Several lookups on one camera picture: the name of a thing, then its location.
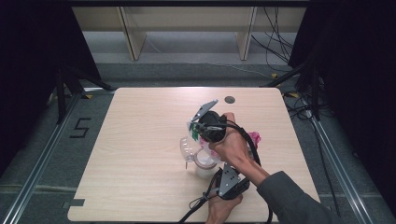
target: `wooden table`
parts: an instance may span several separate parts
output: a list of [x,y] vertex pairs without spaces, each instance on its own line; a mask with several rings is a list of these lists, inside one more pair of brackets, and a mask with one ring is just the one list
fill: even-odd
[[[224,98],[232,96],[235,103]],[[234,112],[247,132],[262,137],[263,167],[285,171],[318,200],[311,175],[278,89],[259,88],[121,88],[114,95],[68,217],[73,221],[179,221],[189,203],[202,196],[209,179],[185,169],[179,140],[200,105]],[[263,222],[268,208],[251,185],[229,222]],[[205,221],[207,204],[187,221]]]

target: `black cable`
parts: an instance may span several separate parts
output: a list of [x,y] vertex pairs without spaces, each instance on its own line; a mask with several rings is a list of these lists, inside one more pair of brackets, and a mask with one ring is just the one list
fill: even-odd
[[271,53],[275,54],[279,59],[281,59],[283,62],[287,63],[287,58],[285,58],[284,56],[282,56],[281,54],[279,54],[278,52],[274,51],[273,49],[269,49],[267,47],[264,46],[264,44],[262,44],[260,41],[258,41],[256,39],[256,37],[254,37],[254,35],[251,36],[259,45],[260,47],[269,50]]
[[283,39],[282,38],[282,36],[280,35],[280,32],[279,32],[279,25],[278,25],[278,23],[277,23],[277,16],[278,16],[278,14],[279,14],[279,7],[276,7],[276,10],[275,10],[275,21],[276,21],[276,23],[275,23],[275,28],[276,28],[276,35],[277,35],[277,38],[279,39],[279,45],[280,45],[280,47],[281,47],[281,49],[282,49],[282,52],[283,52],[283,54],[285,54],[285,51],[286,51],[286,54],[288,55],[288,58],[290,58],[290,54],[289,54],[289,52],[288,52],[288,50],[285,48],[285,43],[283,43],[283,41],[285,40],[285,39]]
[[278,42],[279,42],[279,44],[280,44],[280,46],[281,46],[281,50],[282,50],[282,52],[283,52],[283,56],[281,56],[279,53],[276,53],[276,56],[279,57],[279,58],[280,58],[282,61],[284,61],[285,63],[288,63],[288,62],[289,62],[289,59],[286,57],[286,54],[285,54],[285,51],[284,51],[285,48],[284,48],[284,46],[283,46],[283,44],[282,44],[282,38],[281,38],[280,34],[278,34],[278,33],[276,32],[276,28],[275,28],[275,26],[273,25],[273,23],[272,23],[272,21],[271,21],[269,15],[268,15],[268,13],[267,13],[265,7],[264,7],[264,12],[265,12],[265,15],[266,15],[266,17],[267,17],[268,21],[270,22],[271,27],[272,27],[272,29],[273,29],[273,32],[272,32],[271,36],[269,36],[269,37],[270,37],[270,40],[268,41],[267,46],[264,47],[264,48],[265,48],[265,61],[267,62],[268,66],[270,66],[270,67],[271,67],[273,70],[275,70],[275,71],[279,71],[279,72],[289,72],[289,71],[286,71],[286,70],[276,69],[276,68],[274,68],[271,64],[268,63],[268,50],[270,49],[269,47],[270,47],[271,41],[274,39],[274,34],[276,34],[276,36],[278,37]]
[[314,122],[312,121],[312,119],[313,119],[314,117],[313,117],[312,115],[308,117],[306,114],[303,114],[303,113],[302,113],[302,112],[305,112],[305,113],[306,113],[306,110],[307,110],[307,109],[310,109],[311,106],[310,106],[310,105],[303,105],[303,106],[296,107],[298,102],[303,102],[304,97],[306,97],[306,96],[303,95],[300,99],[298,99],[298,100],[294,103],[294,108],[293,108],[293,109],[294,109],[294,110],[297,110],[297,112],[296,112],[293,116],[296,116],[296,115],[297,115],[297,117],[298,117],[299,119],[301,119],[301,120],[308,120],[308,121],[310,122],[310,124],[312,125],[312,127],[314,128],[314,134],[315,134],[315,137],[316,137],[316,140],[317,140],[317,143],[318,143],[318,150],[319,150],[320,160],[321,160],[321,163],[322,163],[322,166],[323,166],[323,171],[324,171],[324,173],[325,173],[327,182],[328,182],[328,184],[329,184],[330,192],[331,192],[331,194],[332,194],[332,199],[333,199],[333,201],[334,201],[335,211],[336,211],[336,213],[337,213],[337,216],[340,217],[341,215],[340,215],[340,210],[339,210],[338,202],[337,202],[337,199],[336,199],[336,197],[335,197],[335,192],[334,192],[334,188],[333,188],[333,186],[332,186],[332,181],[330,180],[329,172],[328,172],[328,170],[327,170],[326,163],[325,163],[325,160],[324,160],[323,148],[322,148],[321,143],[320,143],[320,138],[319,138],[319,135],[318,135],[318,130],[317,130],[317,128],[316,128]]
[[279,42],[282,42],[282,44],[287,45],[288,47],[292,48],[293,45],[292,45],[291,43],[289,43],[287,40],[285,40],[285,39],[282,37],[282,35],[280,35],[280,32],[279,32],[279,25],[277,24],[277,16],[278,16],[278,13],[279,13],[279,7],[276,7],[275,10],[276,10],[276,11],[275,11],[275,14],[276,14],[276,25],[272,27],[272,28],[273,28],[273,31],[276,30],[276,35],[277,35],[277,37],[278,37],[278,39],[279,39]]
[[[253,158],[255,160],[255,162],[257,162],[260,166],[262,166],[262,163],[260,161],[260,157],[259,154],[257,153],[257,148],[254,146],[254,143],[250,137],[250,135],[239,125],[237,125],[235,122],[233,122],[232,120],[227,120],[228,122],[231,122],[232,124],[228,124],[228,123],[215,123],[215,124],[206,124],[206,127],[220,127],[220,128],[234,128],[236,129],[243,137],[244,139],[247,141],[247,143],[249,144],[249,147],[251,149],[251,153],[253,155]],[[209,188],[206,192],[206,194],[204,194],[204,196],[200,199],[196,199],[199,200],[199,202],[190,209],[190,211],[178,222],[178,223],[184,223],[184,221],[186,221],[186,219],[193,214],[195,211],[197,211],[200,207],[202,207],[202,205],[204,205],[205,202],[207,202],[208,200],[208,195],[210,193],[210,190],[212,188],[212,185],[214,183],[214,180],[217,178],[218,173],[220,172],[220,170],[218,170],[215,175],[213,176],[211,183],[209,185]],[[272,209],[270,207],[268,207],[268,218],[267,221],[265,223],[270,224],[272,222],[272,218],[273,218],[274,212],[272,211]]]
[[322,146],[321,146],[320,139],[319,139],[319,136],[318,136],[318,130],[317,130],[317,128],[315,127],[314,122],[313,122],[311,119],[309,120],[309,122],[311,123],[312,127],[314,128],[315,137],[317,138],[318,147],[319,147],[320,159],[321,159],[321,163],[322,163],[322,166],[323,166],[324,174],[326,175],[327,182],[329,183],[330,192],[332,193],[332,199],[334,200],[335,211],[336,211],[336,213],[337,213],[337,216],[341,217],[340,209],[339,209],[339,207],[338,207],[337,198],[335,197],[334,188],[332,187],[332,181],[330,180],[329,172],[327,171],[326,163],[325,163],[325,161],[324,161],[324,157],[323,157],[323,148],[322,148]]
[[204,203],[206,203],[209,200],[209,194],[210,194],[210,191],[212,190],[213,183],[215,183],[215,180],[218,178],[220,172],[221,172],[221,170],[218,170],[213,175],[212,180],[210,181],[209,187],[208,187],[207,191],[204,193],[203,197],[194,200],[194,201],[198,201],[198,200],[199,201],[198,201],[198,203],[195,204],[195,206],[193,208],[190,208],[190,211],[187,212],[186,215],[184,215],[184,217],[178,223],[184,223],[187,220],[187,218],[189,218],[189,216],[191,216],[194,212],[196,212],[199,208],[201,208],[202,205],[204,205]]
[[292,44],[290,44],[289,42],[287,42],[282,36],[281,36],[281,38],[282,38],[282,40],[285,42],[285,43],[283,43],[283,44],[286,45],[286,47],[291,48],[291,49],[293,48],[293,45],[292,45]]

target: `floor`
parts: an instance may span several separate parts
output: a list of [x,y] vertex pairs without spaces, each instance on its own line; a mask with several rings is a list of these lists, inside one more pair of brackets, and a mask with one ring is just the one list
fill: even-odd
[[[120,71],[128,73],[131,69],[141,69],[149,75],[148,71],[159,74],[167,73],[175,76],[175,80],[185,76],[180,70],[208,73],[210,79],[219,73],[243,73],[246,80],[240,82],[219,81],[207,83],[205,80],[196,78],[194,82],[169,82],[167,85],[221,85],[221,86],[257,86],[258,80],[266,80],[272,75],[282,75],[278,70],[289,70],[287,64],[275,54],[268,53],[260,45],[252,40],[249,55],[246,61],[239,59],[238,48],[232,33],[148,33],[145,46],[138,61],[131,61],[129,51],[126,48],[125,38],[120,32],[88,32],[84,34],[92,51],[98,69],[105,81],[112,85],[145,86],[164,85],[163,83],[147,83],[134,80],[131,83],[126,77],[120,76]],[[265,46],[269,41],[266,34],[254,34]],[[282,34],[291,44],[295,34]],[[282,53],[279,44],[272,41],[269,47],[276,52]],[[291,78],[288,82],[279,86],[283,92],[293,91],[293,82],[298,77]],[[56,148],[51,152],[50,160],[46,164],[43,175],[38,179],[35,191],[29,203],[19,217],[19,223],[70,223],[67,220],[67,208],[74,197],[78,182],[83,174],[92,146],[98,134],[102,121],[106,115],[106,109],[111,103],[112,95],[108,93],[96,93],[90,99],[78,99],[68,123],[56,143]],[[304,105],[300,98],[285,97],[285,103],[290,107]],[[331,139],[335,152],[343,163],[353,187],[357,190],[360,198],[367,208],[371,222],[366,223],[396,223],[381,195],[377,192],[370,176],[360,164],[359,159],[354,157],[342,128],[332,116],[329,108],[323,108],[320,124]],[[56,99],[49,101],[49,107],[36,125],[36,132],[32,133],[26,148],[19,152],[18,156],[8,167],[7,172],[0,179],[0,219],[5,218],[8,208],[18,196],[21,187],[29,177],[30,171],[35,167],[41,151],[46,147],[52,131],[56,128],[57,105]],[[80,135],[75,130],[77,122],[87,122],[90,127],[85,138],[72,138]],[[337,174],[332,169],[332,163],[327,158],[322,161],[318,150],[318,142],[309,121],[293,117],[294,129],[303,149],[305,159],[313,177],[320,200],[334,212],[336,207],[340,210],[340,216],[345,223],[365,223],[359,219],[359,215],[353,211],[351,202],[344,192]],[[329,181],[323,170],[323,163],[328,169],[330,183],[332,183],[334,202]]]

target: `sleeve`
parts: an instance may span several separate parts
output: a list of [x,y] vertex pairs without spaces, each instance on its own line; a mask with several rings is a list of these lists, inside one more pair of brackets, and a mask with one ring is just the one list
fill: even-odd
[[257,191],[280,223],[343,223],[331,210],[304,193],[284,172],[265,178]]

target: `tape mark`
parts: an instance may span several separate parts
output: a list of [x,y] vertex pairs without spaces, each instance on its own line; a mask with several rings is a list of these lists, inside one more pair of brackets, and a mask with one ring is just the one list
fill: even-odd
[[81,207],[84,206],[85,199],[73,199],[73,201],[70,203],[70,206],[77,206]]
[[87,134],[87,131],[90,128],[78,127],[79,123],[82,122],[83,120],[91,120],[91,118],[80,118],[80,119],[78,119],[74,130],[84,130],[84,134],[83,135],[70,135],[70,138],[85,138],[85,135]]

